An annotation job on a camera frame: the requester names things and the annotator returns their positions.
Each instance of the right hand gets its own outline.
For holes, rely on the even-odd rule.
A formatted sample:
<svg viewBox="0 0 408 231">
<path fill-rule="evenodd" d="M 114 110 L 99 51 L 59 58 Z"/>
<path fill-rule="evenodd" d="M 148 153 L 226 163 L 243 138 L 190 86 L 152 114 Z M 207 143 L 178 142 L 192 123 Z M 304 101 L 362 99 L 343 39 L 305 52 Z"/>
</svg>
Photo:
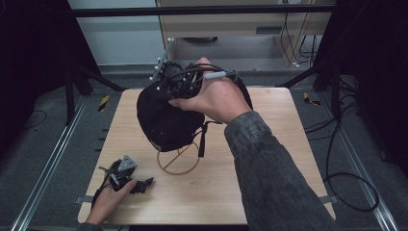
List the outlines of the right hand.
<svg viewBox="0 0 408 231">
<path fill-rule="evenodd" d="M 209 64 L 201 58 L 198 64 Z M 168 102 L 184 111 L 196 111 L 223 123 L 230 123 L 237 116 L 251 111 L 241 90 L 229 78 L 203 80 L 199 94 L 190 99 L 177 98 Z"/>
</svg>

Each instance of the cabinet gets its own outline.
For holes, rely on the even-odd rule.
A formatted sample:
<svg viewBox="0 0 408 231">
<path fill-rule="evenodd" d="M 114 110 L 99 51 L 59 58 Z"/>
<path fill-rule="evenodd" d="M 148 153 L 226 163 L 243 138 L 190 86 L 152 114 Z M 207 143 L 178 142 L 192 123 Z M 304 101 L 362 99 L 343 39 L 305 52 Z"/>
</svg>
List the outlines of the cabinet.
<svg viewBox="0 0 408 231">
<path fill-rule="evenodd" d="M 156 0 L 158 7 L 276 5 L 278 0 L 231 1 Z M 300 4 L 334 3 L 334 0 L 301 0 Z M 303 36 L 322 35 L 331 13 L 237 13 L 160 16 L 166 38 L 271 36 L 286 64 L 291 64 Z M 281 32 L 286 25 L 287 31 Z"/>
</svg>

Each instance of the left hand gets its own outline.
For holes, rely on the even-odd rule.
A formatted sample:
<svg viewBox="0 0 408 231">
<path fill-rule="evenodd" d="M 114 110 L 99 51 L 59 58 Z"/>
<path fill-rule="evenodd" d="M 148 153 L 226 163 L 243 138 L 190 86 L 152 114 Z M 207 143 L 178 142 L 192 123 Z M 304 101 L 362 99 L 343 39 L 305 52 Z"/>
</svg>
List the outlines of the left hand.
<svg viewBox="0 0 408 231">
<path fill-rule="evenodd" d="M 118 192 L 115 192 L 112 186 L 107 185 L 97 197 L 85 223 L 101 225 L 116 209 L 123 197 L 136 186 L 136 183 L 136 180 L 131 180 Z"/>
</svg>

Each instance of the strap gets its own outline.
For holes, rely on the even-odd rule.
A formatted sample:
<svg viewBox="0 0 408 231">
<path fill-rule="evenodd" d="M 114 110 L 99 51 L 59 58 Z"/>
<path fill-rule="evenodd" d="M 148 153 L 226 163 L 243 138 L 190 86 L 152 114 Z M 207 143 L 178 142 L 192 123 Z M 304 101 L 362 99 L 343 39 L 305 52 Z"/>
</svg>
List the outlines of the strap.
<svg viewBox="0 0 408 231">
<path fill-rule="evenodd" d="M 204 157 L 204 150 L 205 150 L 205 134 L 207 133 L 208 130 L 208 124 L 209 123 L 216 123 L 216 124 L 222 124 L 221 122 L 216 122 L 216 121 L 206 121 L 202 126 L 201 126 L 201 140 L 200 140 L 200 147 L 198 148 L 198 157 Z"/>
</svg>

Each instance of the electrical cord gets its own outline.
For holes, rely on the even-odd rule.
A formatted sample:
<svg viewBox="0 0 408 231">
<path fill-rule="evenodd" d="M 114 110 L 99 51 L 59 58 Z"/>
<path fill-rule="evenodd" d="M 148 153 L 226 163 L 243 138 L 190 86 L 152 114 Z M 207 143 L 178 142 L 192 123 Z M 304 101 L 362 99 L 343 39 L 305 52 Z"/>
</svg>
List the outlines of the electrical cord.
<svg viewBox="0 0 408 231">
<path fill-rule="evenodd" d="M 312 42 L 312 50 L 311 51 L 302 51 L 302 47 L 305 43 L 306 40 L 306 36 L 303 37 L 302 42 L 300 43 L 300 47 L 299 47 L 299 54 L 301 57 L 305 58 L 305 59 L 309 59 L 309 67 L 312 67 L 313 64 L 315 64 L 315 54 L 317 54 L 317 52 L 315 52 L 315 46 L 317 45 L 317 36 L 313 36 L 313 42 Z"/>
<path fill-rule="evenodd" d="M 210 67 L 200 67 L 201 65 L 209 65 Z M 204 72 L 204 71 L 217 72 L 217 71 L 223 71 L 223 69 L 219 68 L 216 65 L 212 65 L 212 64 L 195 64 L 191 68 L 181 70 L 181 71 L 171 75 L 168 79 L 174 79 L 177 76 L 188 74 L 188 73 Z"/>
<path fill-rule="evenodd" d="M 345 98 L 347 98 L 347 97 L 354 97 L 354 94 L 345 95 L 345 96 L 343 96 L 343 97 L 341 98 L 340 101 L 343 102 L 343 100 L 344 100 Z M 351 107 L 355 107 L 356 105 L 357 105 L 356 103 L 351 103 L 351 104 L 347 105 L 344 109 L 342 109 L 341 115 L 342 115 L 342 116 L 347 116 L 349 113 L 351 113 L 351 112 L 353 112 L 353 111 L 349 111 L 349 112 L 347 112 L 346 114 L 345 114 L 344 112 L 345 112 L 347 109 L 351 108 Z M 312 132 L 315 132 L 315 131 L 317 131 L 317 130 L 319 130 L 319 129 L 322 129 L 322 128 L 326 127 L 327 125 L 329 125 L 329 124 L 330 124 L 331 122 L 333 122 L 333 121 L 336 121 L 336 119 L 335 119 L 335 118 L 331 118 L 331 119 L 325 120 L 324 122 L 320 122 L 320 123 L 318 123 L 318 124 L 315 124 L 315 125 L 312 125 L 312 126 L 310 126 L 310 127 L 308 127 L 308 128 L 305 128 L 305 129 L 310 129 L 310 128 L 314 128 L 314 127 L 320 125 L 320 127 L 315 128 L 315 129 L 313 129 L 313 130 L 311 130 L 311 131 L 308 131 L 308 132 L 306 132 L 306 133 L 312 133 Z M 359 211 L 359 212 L 364 212 L 364 213 L 372 212 L 373 210 L 375 210 L 375 208 L 377 208 L 377 206 L 378 206 L 378 204 L 379 204 L 379 196 L 378 196 L 377 190 L 375 189 L 375 187 L 374 187 L 369 181 L 367 181 L 366 179 L 364 179 L 364 178 L 362 178 L 362 177 L 360 177 L 360 176 L 358 176 L 358 175 L 356 175 L 356 174 L 349 173 L 349 172 L 336 172 L 336 173 L 333 173 L 333 174 L 330 174 L 330 173 L 329 173 L 329 160 L 330 160 L 331 149 L 332 149 L 332 147 L 333 147 L 333 141 L 334 141 L 334 139 L 335 139 L 335 136 L 336 136 L 336 134 L 338 133 L 338 131 L 340 130 L 341 125 L 342 125 L 342 124 L 341 124 L 340 122 L 338 122 L 338 123 L 336 124 L 335 130 L 333 131 L 333 133 L 332 133 L 331 136 L 327 136 L 327 137 L 323 137 L 323 138 L 317 138 L 317 139 L 310 139 L 310 140 L 309 140 L 309 141 L 316 141 L 316 140 L 323 140 L 323 139 L 330 138 L 330 143 L 329 143 L 329 147 L 328 147 L 328 150 L 327 150 L 326 162 L 325 162 L 325 173 L 326 173 L 326 177 L 323 179 L 323 182 L 327 182 L 327 184 L 328 184 L 328 186 L 329 186 L 331 192 L 332 192 L 332 193 L 339 199 L 339 201 L 341 201 L 344 205 L 348 206 L 349 208 L 351 208 L 351 209 L 353 209 L 353 210 Z M 340 176 L 342 176 L 342 177 L 352 177 L 352 178 L 355 178 L 355 179 L 357 179 L 357 180 L 360 180 L 360 181 L 364 182 L 364 183 L 374 192 L 374 196 L 375 196 L 375 202 L 374 202 L 374 204 L 373 204 L 371 207 L 369 207 L 369 208 L 359 208 L 359 207 L 354 206 L 354 205 L 352 205 L 351 203 L 347 202 L 344 198 L 342 198 L 342 197 L 337 193 L 337 191 L 334 189 L 334 187 L 333 187 L 333 185 L 332 185 L 332 182 L 331 182 L 331 179 L 332 179 L 332 178 L 340 177 Z"/>
<path fill-rule="evenodd" d="M 368 182 L 366 179 L 364 179 L 364 178 L 362 178 L 362 177 L 360 177 L 360 176 L 358 176 L 358 175 L 356 175 L 356 174 L 352 174 L 352 173 L 349 173 L 349 172 L 336 172 L 336 173 L 334 173 L 334 174 L 329 174 L 330 153 L 331 153 L 331 149 L 332 149 L 332 146 L 333 146 L 334 138 L 335 138 L 335 136 L 336 136 L 336 133 L 339 131 L 341 125 L 342 125 L 342 124 L 341 124 L 340 122 L 338 122 L 338 123 L 336 124 L 335 130 L 334 130 L 334 132 L 333 132 L 333 135 L 332 135 L 331 140 L 330 140 L 330 143 L 329 143 L 329 148 L 328 148 L 328 150 L 327 150 L 327 155 L 326 155 L 326 178 L 324 178 L 323 182 L 327 182 L 328 185 L 329 185 L 329 188 L 330 188 L 330 190 L 333 192 L 333 194 L 334 194 L 340 201 L 342 201 L 343 204 L 345 204 L 345 205 L 348 206 L 349 208 L 351 208 L 351 209 L 353 209 L 353 210 L 356 210 L 356 211 L 359 211 L 359 212 L 364 212 L 364 213 L 372 212 L 372 211 L 375 210 L 375 208 L 377 208 L 377 206 L 378 206 L 379 196 L 378 196 L 377 190 L 375 189 L 375 187 L 374 187 L 370 182 Z M 339 196 L 339 194 L 334 190 L 334 188 L 333 188 L 333 186 L 332 186 L 332 183 L 331 183 L 331 181 L 330 181 L 332 178 L 334 178 L 334 177 L 339 177 L 339 176 L 353 177 L 353 178 L 356 178 L 356 179 L 358 179 L 358 180 L 363 181 L 367 186 L 369 186 L 369 187 L 371 188 L 371 190 L 372 190 L 372 191 L 374 192 L 374 194 L 375 194 L 375 202 L 374 202 L 374 205 L 371 206 L 371 207 L 369 207 L 368 209 L 366 209 L 366 208 L 359 208 L 359 207 L 357 207 L 357 206 L 352 205 L 351 203 L 349 203 L 349 202 L 347 202 L 345 199 L 343 199 L 341 196 Z"/>
<path fill-rule="evenodd" d="M 285 5 L 288 5 L 288 4 L 289 4 L 289 1 L 288 1 L 288 0 L 284 0 L 283 3 L 284 3 Z M 289 55 L 288 55 L 288 53 L 286 52 L 286 49 L 284 48 L 283 41 L 282 41 L 284 32 L 286 32 L 286 34 L 287 34 L 287 36 L 288 36 L 288 41 L 289 41 L 289 44 L 290 44 L 291 49 L 292 49 L 292 55 L 293 55 L 294 59 L 296 60 L 296 64 L 304 64 L 304 63 L 310 62 L 310 60 L 309 60 L 309 61 L 301 61 L 301 60 L 299 60 L 299 59 L 297 58 L 297 56 L 295 55 L 295 53 L 294 53 L 293 43 L 292 43 L 291 37 L 290 37 L 290 35 L 289 35 L 289 30 L 288 30 L 288 13 L 285 13 L 285 21 L 284 21 L 283 28 L 282 28 L 282 31 L 281 31 L 281 34 L 280 34 L 280 43 L 281 43 L 281 46 L 282 46 L 283 51 L 285 52 L 285 56 L 286 56 L 286 58 L 288 59 L 288 62 L 290 62 L 291 59 L 289 58 Z"/>
<path fill-rule="evenodd" d="M 43 110 L 33 110 L 33 113 L 43 113 L 44 118 L 40 122 L 38 122 L 38 123 L 36 123 L 36 124 L 34 124 L 32 126 L 23 127 L 23 129 L 35 128 L 35 127 L 39 126 L 40 124 L 42 124 L 42 122 L 47 118 L 47 113 L 45 111 L 43 111 Z"/>
</svg>

